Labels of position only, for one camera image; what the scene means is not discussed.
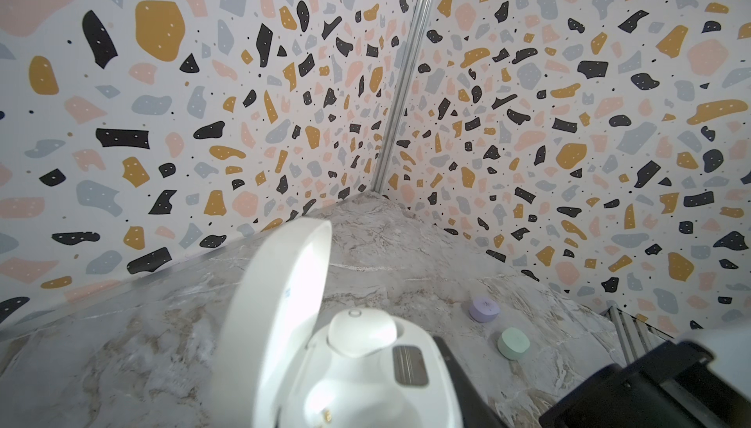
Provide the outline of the white charging case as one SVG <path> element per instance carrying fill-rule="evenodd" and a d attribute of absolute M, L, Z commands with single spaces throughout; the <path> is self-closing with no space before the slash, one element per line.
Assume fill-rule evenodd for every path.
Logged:
<path fill-rule="evenodd" d="M 301 219 L 270 234 L 232 297 L 212 363 L 216 427 L 459 427 L 433 338 L 393 317 L 398 338 L 353 359 L 318 326 L 332 225 Z"/>

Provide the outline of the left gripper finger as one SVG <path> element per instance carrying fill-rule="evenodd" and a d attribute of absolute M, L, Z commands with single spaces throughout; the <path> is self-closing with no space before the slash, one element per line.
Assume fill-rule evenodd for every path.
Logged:
<path fill-rule="evenodd" d="M 495 412 L 494 408 L 491 408 L 474 388 L 446 341 L 440 336 L 433 336 L 433 340 L 451 376 L 462 414 L 463 427 L 507 428 L 508 425 Z"/>

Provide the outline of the mint green charging case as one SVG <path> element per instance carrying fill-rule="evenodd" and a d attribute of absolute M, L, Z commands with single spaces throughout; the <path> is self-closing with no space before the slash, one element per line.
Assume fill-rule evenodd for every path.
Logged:
<path fill-rule="evenodd" d="M 504 329 L 496 344 L 500 354 L 510 361 L 521 359 L 531 347 L 527 335 L 515 327 Z"/>

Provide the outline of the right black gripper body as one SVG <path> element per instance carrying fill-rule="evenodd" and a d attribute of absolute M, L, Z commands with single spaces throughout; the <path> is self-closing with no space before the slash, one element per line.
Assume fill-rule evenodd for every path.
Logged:
<path fill-rule="evenodd" d="M 701 345 L 665 342 L 627 367 L 609 365 L 540 418 L 543 427 L 748 427 L 750 397 Z"/>

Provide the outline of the white earbud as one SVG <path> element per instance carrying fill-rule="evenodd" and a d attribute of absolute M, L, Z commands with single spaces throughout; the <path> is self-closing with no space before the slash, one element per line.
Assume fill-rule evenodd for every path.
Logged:
<path fill-rule="evenodd" d="M 360 308 L 337 313 L 329 324 L 327 336 L 334 351 L 353 359 L 381 351 L 397 338 L 397 325 L 390 314 Z"/>

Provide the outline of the purple charging case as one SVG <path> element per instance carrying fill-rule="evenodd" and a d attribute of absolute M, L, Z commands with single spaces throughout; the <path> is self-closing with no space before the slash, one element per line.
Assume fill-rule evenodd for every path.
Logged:
<path fill-rule="evenodd" d="M 496 320 L 500 314 L 499 305 L 492 299 L 486 297 L 473 298 L 469 302 L 469 316 L 475 322 L 488 324 Z"/>

